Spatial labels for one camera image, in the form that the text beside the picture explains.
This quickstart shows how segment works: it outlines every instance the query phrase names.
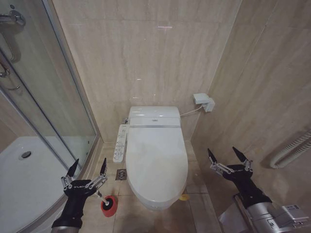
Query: yellow object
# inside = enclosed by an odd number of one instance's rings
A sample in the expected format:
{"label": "yellow object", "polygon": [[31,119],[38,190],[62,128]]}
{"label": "yellow object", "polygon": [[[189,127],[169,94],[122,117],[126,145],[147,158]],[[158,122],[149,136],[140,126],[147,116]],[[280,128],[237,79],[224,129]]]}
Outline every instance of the yellow object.
{"label": "yellow object", "polygon": [[182,194],[179,199],[180,200],[189,200],[190,196],[188,194]]}

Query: white toilet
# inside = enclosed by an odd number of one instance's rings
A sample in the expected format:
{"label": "white toilet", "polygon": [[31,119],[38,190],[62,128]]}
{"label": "white toilet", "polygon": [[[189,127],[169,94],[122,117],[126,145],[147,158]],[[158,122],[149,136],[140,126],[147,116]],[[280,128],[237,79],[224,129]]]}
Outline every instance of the white toilet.
{"label": "white toilet", "polygon": [[151,210],[169,208],[186,187],[188,159],[176,107],[136,106],[129,114],[128,182]]}

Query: floor drain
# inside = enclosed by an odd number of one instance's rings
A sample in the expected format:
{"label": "floor drain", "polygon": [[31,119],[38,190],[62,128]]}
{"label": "floor drain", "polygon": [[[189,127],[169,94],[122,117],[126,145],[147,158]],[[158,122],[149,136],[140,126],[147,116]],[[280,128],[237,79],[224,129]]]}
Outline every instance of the floor drain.
{"label": "floor drain", "polygon": [[116,175],[116,181],[126,180],[126,169],[118,169]]}
{"label": "floor drain", "polygon": [[31,151],[24,152],[24,153],[19,157],[19,159],[20,159],[20,160],[27,159],[30,155],[31,155]]}

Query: marble wall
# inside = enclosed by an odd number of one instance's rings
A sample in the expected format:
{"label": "marble wall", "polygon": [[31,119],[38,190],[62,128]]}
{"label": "marble wall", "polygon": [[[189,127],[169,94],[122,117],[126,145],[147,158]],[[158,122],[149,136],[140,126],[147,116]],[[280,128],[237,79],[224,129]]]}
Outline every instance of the marble wall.
{"label": "marble wall", "polygon": [[191,139],[218,215],[237,190],[209,169],[207,148],[234,164],[232,146],[254,160],[253,180],[273,201],[311,215],[311,151],[283,169],[268,166],[311,128],[310,64],[311,0],[243,0],[209,91],[216,106]]}
{"label": "marble wall", "polygon": [[[41,0],[0,0],[3,13],[10,4],[25,18],[25,26],[0,24],[0,47],[61,136],[90,136],[94,130],[59,47]],[[21,85],[13,72],[1,80],[4,88]],[[10,97],[45,136],[55,135],[23,85]]]}
{"label": "marble wall", "polygon": [[16,138],[34,136],[35,132],[0,92],[0,152]]}
{"label": "marble wall", "polygon": [[[105,142],[131,106],[195,109],[207,93],[240,0],[53,0]],[[182,119],[189,140],[198,113]]]}

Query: robotic hand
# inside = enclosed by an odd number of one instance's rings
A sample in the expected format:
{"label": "robotic hand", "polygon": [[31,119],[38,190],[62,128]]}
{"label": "robotic hand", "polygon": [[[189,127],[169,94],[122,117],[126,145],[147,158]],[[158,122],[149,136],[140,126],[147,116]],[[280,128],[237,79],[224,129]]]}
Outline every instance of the robotic hand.
{"label": "robotic hand", "polygon": [[309,217],[297,205],[281,206],[278,209],[272,205],[271,199],[251,180],[253,175],[252,161],[248,160],[235,147],[233,150],[242,164],[227,166],[220,164],[208,149],[210,168],[235,184],[239,191],[236,197],[242,202],[244,213],[253,231],[257,233],[281,233],[305,226]]}
{"label": "robotic hand", "polygon": [[77,233],[82,226],[81,217],[86,199],[93,195],[107,180],[106,158],[100,175],[91,180],[72,180],[79,159],[69,168],[65,177],[61,177],[64,193],[68,197],[61,216],[53,223],[52,233]]}

